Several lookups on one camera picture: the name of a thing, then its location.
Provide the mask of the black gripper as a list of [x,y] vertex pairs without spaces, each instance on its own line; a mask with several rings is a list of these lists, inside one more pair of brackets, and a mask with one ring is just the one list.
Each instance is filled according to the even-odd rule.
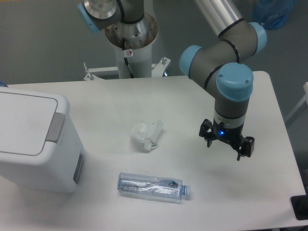
[[237,147],[237,161],[241,157],[251,157],[254,151],[255,138],[242,136],[244,124],[236,128],[225,128],[223,125],[224,123],[220,125],[215,120],[213,124],[208,119],[203,121],[200,126],[199,136],[207,142],[207,147],[211,146],[212,141],[219,140],[231,147]]

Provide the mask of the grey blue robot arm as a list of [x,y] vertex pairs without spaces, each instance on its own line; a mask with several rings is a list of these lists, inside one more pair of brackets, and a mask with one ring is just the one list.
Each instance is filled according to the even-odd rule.
[[[244,20],[230,0],[198,0],[198,8],[218,37],[204,49],[189,46],[181,55],[179,67],[215,100],[214,119],[205,119],[199,136],[210,146],[214,140],[232,147],[238,157],[250,157],[253,137],[242,130],[254,75],[243,61],[267,43],[265,29]],[[120,78],[152,76],[151,44],[158,34],[155,19],[144,10],[142,0],[83,0],[78,11],[90,31],[104,31],[117,52]]]

